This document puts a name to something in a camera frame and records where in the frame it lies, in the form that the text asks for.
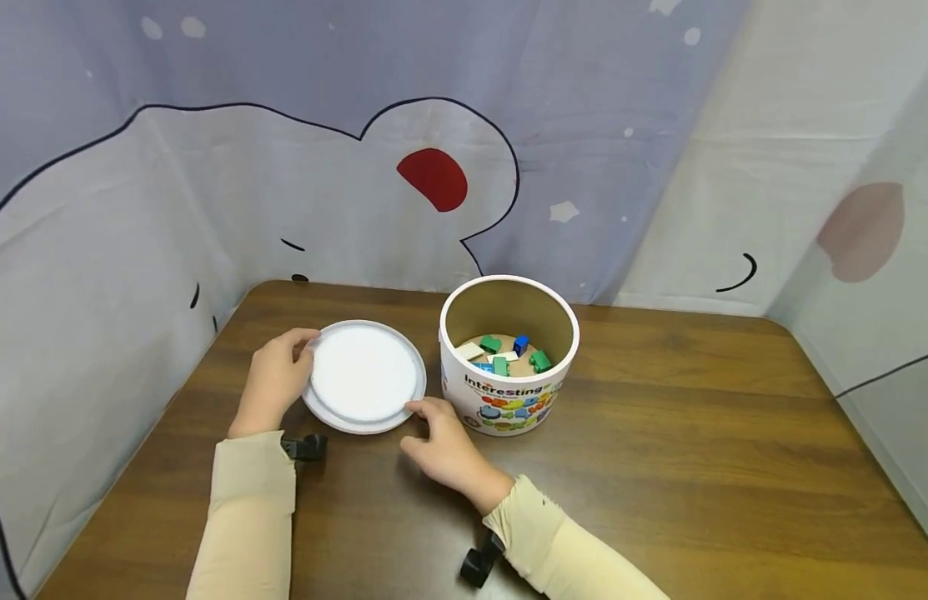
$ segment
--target curtain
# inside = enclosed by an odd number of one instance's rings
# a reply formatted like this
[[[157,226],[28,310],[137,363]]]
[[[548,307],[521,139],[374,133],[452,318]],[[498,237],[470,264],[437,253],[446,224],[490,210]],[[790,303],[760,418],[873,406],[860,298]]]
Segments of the curtain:
[[[784,324],[928,534],[928,1],[755,2],[616,303]]]
[[[0,0],[0,598],[256,283],[613,302],[747,4]]]

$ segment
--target wrist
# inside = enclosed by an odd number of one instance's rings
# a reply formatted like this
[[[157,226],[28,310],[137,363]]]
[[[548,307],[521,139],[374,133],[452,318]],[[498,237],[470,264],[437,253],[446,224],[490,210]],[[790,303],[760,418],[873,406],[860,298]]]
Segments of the wrist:
[[[237,416],[230,423],[228,438],[246,438],[267,431],[278,431],[282,417],[259,414],[238,410]]]
[[[503,470],[481,460],[461,492],[481,517],[487,517],[514,488],[514,479]]]

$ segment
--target black clip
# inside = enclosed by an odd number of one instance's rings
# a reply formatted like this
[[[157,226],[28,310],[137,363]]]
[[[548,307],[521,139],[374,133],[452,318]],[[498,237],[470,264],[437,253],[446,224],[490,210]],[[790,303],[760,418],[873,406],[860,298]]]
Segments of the black clip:
[[[494,568],[494,563],[497,562],[497,558],[503,556],[505,549],[503,539],[488,530],[480,550],[471,548],[466,553],[464,563],[461,564],[461,577],[475,588],[483,587],[490,576],[490,570]]]
[[[303,440],[289,440],[285,437],[280,440],[280,447],[294,461],[314,463],[325,459],[327,437],[316,433],[304,436]]]

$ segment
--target arm sleeve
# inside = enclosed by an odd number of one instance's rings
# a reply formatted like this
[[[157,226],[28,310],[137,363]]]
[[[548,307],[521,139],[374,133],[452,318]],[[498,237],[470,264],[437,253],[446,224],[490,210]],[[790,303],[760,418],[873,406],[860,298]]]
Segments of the arm sleeve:
[[[484,525],[504,542],[504,556],[550,600],[666,599],[613,548],[573,522],[521,475]]]
[[[287,600],[297,472],[280,447],[282,434],[217,444],[188,600]]]

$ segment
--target green wooden block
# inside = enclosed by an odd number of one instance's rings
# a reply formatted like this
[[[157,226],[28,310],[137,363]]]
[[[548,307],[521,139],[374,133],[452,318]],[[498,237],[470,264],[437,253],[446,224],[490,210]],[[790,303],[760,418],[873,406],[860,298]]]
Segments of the green wooden block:
[[[484,349],[485,353],[496,354],[500,352],[500,340],[490,335],[484,335],[479,346]]]
[[[534,368],[534,373],[543,373],[548,368],[553,367],[550,364],[550,359],[544,354],[544,350],[538,350],[538,352],[529,355],[529,365]]]
[[[510,375],[510,367],[507,365],[507,359],[503,356],[497,356],[494,359],[494,374],[495,375],[504,375],[508,377]]]

